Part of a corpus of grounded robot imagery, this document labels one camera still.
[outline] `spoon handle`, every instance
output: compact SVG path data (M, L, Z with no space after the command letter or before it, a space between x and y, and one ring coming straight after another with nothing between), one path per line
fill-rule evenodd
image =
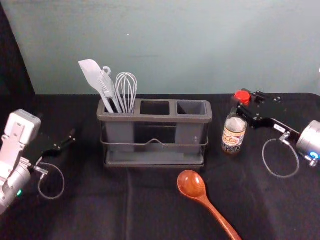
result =
M209 209L212 215L221 224L223 229L229 235L232 240L241 240L241 237L236 232L236 230L231 226L231 224L218 212L218 210L211 204L211 202L206 198L202 199L201 203Z

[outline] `silver cylinder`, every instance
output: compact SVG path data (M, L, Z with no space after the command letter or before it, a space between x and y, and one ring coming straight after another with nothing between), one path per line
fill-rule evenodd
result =
M297 144L297 149L311 158L320 156L320 122L313 120L302 132Z
M17 193L30 180L31 175L26 166L19 163L12 175L2 186L2 194L0 197L0 215L6 211L10 204L15 200Z

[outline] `blue light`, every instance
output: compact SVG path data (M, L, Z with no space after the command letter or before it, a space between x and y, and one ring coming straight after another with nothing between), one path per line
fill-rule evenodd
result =
M314 151L310 152L310 157L313 157L314 159L318 159L319 155L315 153Z

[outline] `whisk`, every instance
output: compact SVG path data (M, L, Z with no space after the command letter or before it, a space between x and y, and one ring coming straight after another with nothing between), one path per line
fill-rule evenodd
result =
M124 113L131 114L133 112L137 87L137 79L132 73L122 72L116 76L115 96Z

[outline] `sauce bottle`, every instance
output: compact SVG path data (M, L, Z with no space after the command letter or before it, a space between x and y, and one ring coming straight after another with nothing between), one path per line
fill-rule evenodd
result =
M250 102L250 94L247 91L237 91L234 97L242 104L248 105ZM226 118L222 134L221 147L225 153L235 155L240 152L247 126L247 122L237 115L237 109L233 107Z

